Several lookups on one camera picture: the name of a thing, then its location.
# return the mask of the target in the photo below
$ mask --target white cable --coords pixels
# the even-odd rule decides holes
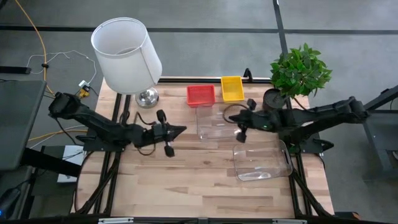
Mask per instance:
[[[68,52],[47,53],[46,55],[48,55],[48,54],[55,54],[55,56],[52,57],[50,60],[48,60],[47,63],[49,63],[51,60],[53,60],[56,56],[58,56],[58,55],[60,55],[60,54],[63,54],[67,59],[70,59],[70,57],[68,57],[67,54],[72,53],[72,52],[74,52],[74,53],[76,53],[76,54],[80,54],[81,56],[86,57],[86,59],[88,59],[89,61],[93,62],[93,65],[94,65],[94,75],[93,75],[92,78],[88,81],[88,84],[90,84],[90,83],[94,80],[95,76],[97,75],[97,68],[96,68],[96,65],[95,65],[95,61],[92,60],[92,59],[90,59],[90,58],[89,58],[87,55],[85,55],[85,54],[82,54],[82,53],[80,53],[80,52],[78,52],[78,51],[76,51],[76,50],[70,50],[70,51],[68,51]],[[26,67],[29,66],[30,60],[32,59],[32,57],[44,57],[44,55],[32,55],[32,56],[30,56],[29,59],[28,59],[28,61],[27,61]],[[43,68],[40,72],[31,72],[31,73],[32,73],[32,74],[40,74],[40,73],[42,73],[43,71],[44,71],[44,68]]]
[[[69,127],[69,128],[64,128],[64,130],[69,130],[69,129],[72,129],[72,128],[82,128],[82,127],[85,127],[85,126],[84,126],[84,125],[72,126],[72,127]],[[38,146],[39,144],[42,144],[43,142],[49,140],[50,138],[52,138],[52,137],[54,137],[54,136],[56,136],[56,135],[57,135],[57,134],[53,134],[53,135],[51,135],[51,136],[45,138],[44,140],[41,140],[40,142],[36,143],[35,145],[33,145],[33,146],[30,147],[30,148],[33,149],[34,147]]]

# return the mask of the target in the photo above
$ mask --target lamp base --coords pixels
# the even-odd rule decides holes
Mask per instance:
[[[136,94],[136,101],[141,108],[152,108],[159,101],[159,94],[155,88],[150,88],[140,94]]]

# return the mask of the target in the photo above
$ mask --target wooden table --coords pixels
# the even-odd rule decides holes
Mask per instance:
[[[140,155],[133,146],[126,148],[119,167],[112,216],[293,218],[288,177],[242,182],[234,173],[232,148],[237,144],[236,140],[199,140],[195,109],[186,104],[186,86],[186,83],[158,84],[160,101],[152,109],[139,108],[132,100],[131,114],[139,111],[145,121],[155,121],[155,112],[163,109],[170,124],[187,126],[187,130],[172,144],[175,149],[173,158],[166,157],[164,144],[157,144],[157,150],[151,156]],[[215,87],[216,101],[222,101],[221,87],[219,84]],[[261,104],[262,95],[268,88],[272,85],[244,84],[245,97]],[[116,93],[104,81],[96,112],[112,117],[115,98]],[[307,97],[298,99],[308,106]],[[292,103],[293,107],[298,107],[294,101]],[[133,118],[130,116],[127,123],[132,123]],[[277,139],[274,133],[249,130],[247,142]],[[95,152],[83,167],[78,183],[78,208],[98,185],[103,157],[103,152]],[[321,160],[303,154],[303,165],[308,188],[324,208],[333,213]],[[298,186],[297,189],[300,208],[304,211],[302,194]]]

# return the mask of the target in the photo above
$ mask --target potted plant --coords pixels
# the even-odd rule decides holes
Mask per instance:
[[[287,55],[281,54],[272,66],[272,84],[275,88],[267,90],[264,94],[263,108],[265,110],[283,107],[287,98],[297,95],[308,96],[319,88],[324,88],[330,81],[332,70],[318,59],[321,53],[304,44],[298,49],[290,49]]]

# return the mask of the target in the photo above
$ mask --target robotic arm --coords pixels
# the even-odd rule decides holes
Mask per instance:
[[[156,112],[160,123],[153,122],[151,129],[145,129],[138,124],[122,125],[115,123],[82,104],[75,95],[58,92],[49,106],[50,116],[54,119],[74,119],[96,132],[96,136],[103,142],[119,147],[126,147],[133,143],[137,148],[165,141],[165,152],[169,157],[174,156],[174,150],[169,146],[179,134],[186,130],[186,126],[173,126],[166,122],[163,110]],[[80,136],[83,142],[92,139]]]
[[[277,109],[254,112],[256,102],[252,99],[248,100],[248,106],[247,110],[241,110],[239,114],[229,117],[241,129],[241,132],[236,136],[239,142],[246,141],[246,130],[252,128],[260,131],[284,133],[284,136],[288,136],[290,144],[299,144],[312,134],[342,123],[363,123],[369,116],[362,102],[357,101],[353,96],[348,100],[308,110]]]

